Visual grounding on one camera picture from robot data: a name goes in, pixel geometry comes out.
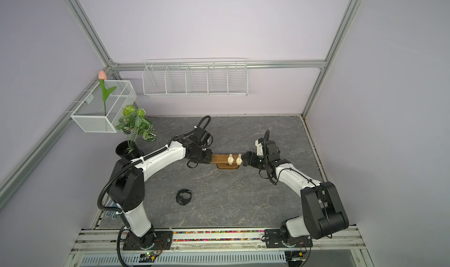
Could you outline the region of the wooden watch stand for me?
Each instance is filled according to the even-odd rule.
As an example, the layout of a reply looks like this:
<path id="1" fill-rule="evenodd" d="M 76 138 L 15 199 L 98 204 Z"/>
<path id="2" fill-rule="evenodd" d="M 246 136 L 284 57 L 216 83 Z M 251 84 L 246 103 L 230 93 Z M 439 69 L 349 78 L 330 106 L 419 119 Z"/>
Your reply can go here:
<path id="1" fill-rule="evenodd" d="M 227 158 L 229 154 L 212 154 L 211 164 L 215 165 L 219 170 L 237 170 L 243 163 L 239 166 L 236 164 L 237 154 L 232 154 L 234 156 L 233 165 L 229 165 Z"/>

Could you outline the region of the beige watch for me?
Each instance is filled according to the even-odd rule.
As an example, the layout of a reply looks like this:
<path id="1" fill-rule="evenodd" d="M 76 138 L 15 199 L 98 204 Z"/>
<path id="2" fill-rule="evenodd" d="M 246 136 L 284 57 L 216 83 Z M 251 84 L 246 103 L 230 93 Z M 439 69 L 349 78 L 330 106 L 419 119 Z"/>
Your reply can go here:
<path id="1" fill-rule="evenodd" d="M 233 165 L 234 163 L 234 156 L 232 154 L 229 154 L 228 158 L 227 158 L 227 162 L 229 165 Z"/>
<path id="2" fill-rule="evenodd" d="M 242 154 L 238 154 L 238 157 L 236 159 L 236 164 L 240 166 L 242 163 L 243 163 Z"/>

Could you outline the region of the black watch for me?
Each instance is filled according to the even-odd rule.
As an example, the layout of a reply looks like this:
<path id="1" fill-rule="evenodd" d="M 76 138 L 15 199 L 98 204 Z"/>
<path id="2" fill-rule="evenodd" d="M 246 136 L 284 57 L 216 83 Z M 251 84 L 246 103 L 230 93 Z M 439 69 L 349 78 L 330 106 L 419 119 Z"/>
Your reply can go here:
<path id="1" fill-rule="evenodd" d="M 176 202 L 180 206 L 186 206 L 192 200 L 192 192 L 189 189 L 180 189 L 176 194 Z"/>

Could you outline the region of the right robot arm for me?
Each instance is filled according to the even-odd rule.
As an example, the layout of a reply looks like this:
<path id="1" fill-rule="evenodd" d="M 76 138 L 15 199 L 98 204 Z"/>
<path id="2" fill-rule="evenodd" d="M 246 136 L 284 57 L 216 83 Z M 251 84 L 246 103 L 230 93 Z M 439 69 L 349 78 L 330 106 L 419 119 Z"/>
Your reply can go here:
<path id="1" fill-rule="evenodd" d="M 282 222 L 280 231 L 284 241 L 303 236 L 313 239 L 332 237 L 350 224 L 339 193 L 330 181 L 321 182 L 298 170 L 290 161 L 281 158 L 273 140 L 259 139 L 256 152 L 242 155 L 243 166 L 251 166 L 267 174 L 273 184 L 283 183 L 301 198 L 302 214 Z"/>

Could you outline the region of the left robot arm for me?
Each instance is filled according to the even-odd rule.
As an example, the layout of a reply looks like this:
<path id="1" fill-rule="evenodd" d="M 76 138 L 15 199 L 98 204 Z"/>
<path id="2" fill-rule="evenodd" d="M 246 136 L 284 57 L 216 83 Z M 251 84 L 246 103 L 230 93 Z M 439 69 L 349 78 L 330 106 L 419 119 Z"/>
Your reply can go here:
<path id="1" fill-rule="evenodd" d="M 213 136 L 197 126 L 193 131 L 173 137 L 164 147 L 132 160 L 119 160 L 110 180 L 101 190 L 97 207 L 101 211 L 116 211 L 127 228 L 139 240 L 150 240 L 154 226 L 143 205 L 145 182 L 172 163 L 186 159 L 196 165 L 210 163 Z"/>

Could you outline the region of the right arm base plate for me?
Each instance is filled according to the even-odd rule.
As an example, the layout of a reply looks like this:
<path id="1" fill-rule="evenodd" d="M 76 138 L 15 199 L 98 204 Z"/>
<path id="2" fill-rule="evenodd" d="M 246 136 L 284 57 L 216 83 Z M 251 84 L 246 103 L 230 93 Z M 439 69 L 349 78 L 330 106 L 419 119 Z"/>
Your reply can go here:
<path id="1" fill-rule="evenodd" d="M 313 246 L 310 236 L 293 238 L 281 228 L 266 229 L 261 241 L 267 248 L 311 248 Z"/>

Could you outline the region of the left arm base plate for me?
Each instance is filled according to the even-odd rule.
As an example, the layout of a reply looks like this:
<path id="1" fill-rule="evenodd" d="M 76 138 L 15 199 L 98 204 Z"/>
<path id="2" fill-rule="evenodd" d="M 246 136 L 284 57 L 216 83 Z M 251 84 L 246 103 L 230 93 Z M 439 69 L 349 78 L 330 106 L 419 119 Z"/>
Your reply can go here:
<path id="1" fill-rule="evenodd" d="M 169 230 L 150 231 L 143 237 L 137 237 L 129 232 L 124 240 L 123 250 L 169 250 L 172 245 L 173 232 Z"/>

